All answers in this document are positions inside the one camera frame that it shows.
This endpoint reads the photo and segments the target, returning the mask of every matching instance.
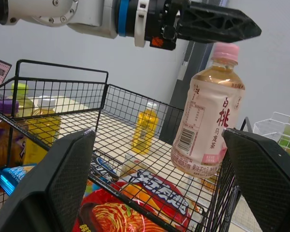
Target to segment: barcode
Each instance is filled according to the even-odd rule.
[[[178,147],[183,149],[184,151],[189,151],[193,139],[194,139],[194,132],[183,128],[180,134]]]
[[[146,130],[142,130],[142,131],[141,131],[140,138],[144,140],[145,137],[146,137]]]

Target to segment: bottle label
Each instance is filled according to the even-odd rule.
[[[59,131],[57,130],[54,135],[54,141],[59,138]]]
[[[242,88],[192,79],[172,161],[185,170],[198,169],[197,163],[215,166],[222,162],[227,147],[221,133],[236,125]]]
[[[153,123],[148,120],[142,119],[140,126],[139,126],[139,133],[140,136],[137,139],[137,144],[144,144],[147,143],[148,136],[147,134],[152,131]]]

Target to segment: red noodle package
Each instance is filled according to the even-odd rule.
[[[171,182],[147,170],[136,170],[111,186],[180,231],[189,227],[191,208],[200,210],[188,202]],[[83,199],[73,228],[73,232],[164,231],[104,189]]]

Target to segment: wire shopping basket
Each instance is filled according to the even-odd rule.
[[[43,68],[51,67],[57,69],[69,69],[92,73],[93,76],[100,75],[101,81],[74,81],[44,79],[20,76],[21,65],[35,65]],[[95,153],[104,160],[104,163],[112,167],[118,174],[125,162],[125,155],[132,154],[133,158],[140,160],[142,164],[153,170],[158,176],[171,182],[182,194],[181,200],[175,205],[181,207],[184,201],[191,202],[188,207],[191,214],[189,223],[184,226],[185,231],[227,231],[231,222],[231,215],[236,204],[238,187],[234,184],[234,172],[228,153],[221,164],[220,171],[215,178],[199,179],[193,178],[176,169],[170,159],[172,141],[163,137],[162,130],[173,131],[176,134],[183,110],[172,107],[168,104],[148,98],[144,95],[123,89],[107,83],[108,72],[83,69],[78,67],[58,65],[53,63],[37,62],[32,60],[20,60],[16,65],[15,77],[0,85],[1,96],[12,96],[13,105],[16,100],[21,101],[17,95],[18,83],[26,84],[28,97],[36,105],[38,96],[52,96],[56,99],[54,113],[37,116],[18,115],[15,108],[11,116],[0,113],[0,120],[10,127],[10,135],[7,145],[7,161],[0,166],[0,169],[8,167],[12,153],[12,134],[18,131],[32,140],[45,150],[49,150],[55,139],[61,138],[75,131],[87,128],[95,128],[97,138],[94,144]],[[159,119],[156,130],[153,132],[152,144],[149,154],[144,156],[131,153],[131,140],[134,134],[136,121],[139,112],[146,108],[148,102],[157,104],[157,117]],[[48,137],[41,138],[34,129],[40,119],[43,119],[45,128],[47,122],[52,122],[53,117],[60,117],[60,130],[56,135],[47,131]],[[148,210],[148,201],[140,206],[137,201],[137,194],[129,198],[121,190],[110,185],[107,181],[91,176],[94,183],[116,196],[123,203],[147,217],[166,231],[179,231],[174,226],[174,217],[165,215],[162,209],[167,202],[160,202],[160,210],[154,212]],[[0,205],[3,205],[7,196],[0,189]]]

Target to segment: wire rack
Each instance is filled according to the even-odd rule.
[[[289,119],[289,115],[274,112],[270,119],[256,122],[253,132],[275,140],[290,155]]]
[[[99,73],[104,75],[104,80],[89,82],[21,77],[19,72],[23,63]],[[168,207],[169,203],[161,199],[155,199],[160,201],[161,207],[159,209],[148,210],[149,200],[153,196],[150,196],[146,201],[138,196],[138,193],[145,191],[146,186],[128,197],[119,186],[116,186],[116,183],[109,184],[96,176],[90,176],[93,182],[166,231],[228,231],[238,192],[237,186],[234,184],[234,173],[228,154],[220,171],[211,179],[193,178],[179,171],[171,162],[172,146],[163,137],[161,130],[163,126],[164,129],[166,128],[167,131],[172,131],[175,134],[183,111],[132,91],[107,84],[107,79],[108,72],[105,71],[20,60],[16,64],[15,77],[0,85],[0,96],[12,96],[14,103],[16,100],[24,101],[23,97],[20,98],[17,95],[17,85],[18,83],[27,84],[27,96],[32,99],[34,105],[37,105],[39,96],[52,96],[56,99],[55,112],[51,113],[52,111],[48,109],[50,113],[46,115],[24,116],[16,114],[13,108],[10,117],[0,113],[0,119],[10,125],[10,135],[16,129],[45,150],[49,150],[54,140],[69,133],[86,128],[95,128],[97,138],[94,149],[104,162],[114,169],[119,180],[123,180],[120,175],[122,175],[123,164],[127,162],[126,154],[129,153],[133,158],[140,160],[147,167],[147,171],[154,172],[152,179],[155,178],[156,173],[166,181],[171,182],[181,192],[182,198],[175,202],[175,205],[180,207],[184,202],[189,202],[189,215],[186,215],[189,223],[182,228],[176,227],[175,215],[166,215],[162,210],[164,207]],[[154,136],[149,153],[140,155],[132,152],[131,141],[138,114],[145,110],[148,102],[157,104],[159,121],[156,130],[152,131]],[[24,110],[34,112],[36,108],[31,107]],[[50,125],[57,120],[55,117],[60,117],[60,130],[57,130],[56,134],[54,130],[50,130],[52,128]],[[168,126],[164,122],[170,121],[172,128],[167,128]],[[11,138],[6,145],[8,147],[7,162],[0,166],[0,169],[9,166],[9,159],[13,155],[11,154]],[[2,199],[0,204],[2,205],[6,195],[1,192],[0,196]],[[138,201],[143,201],[143,207],[137,203]]]

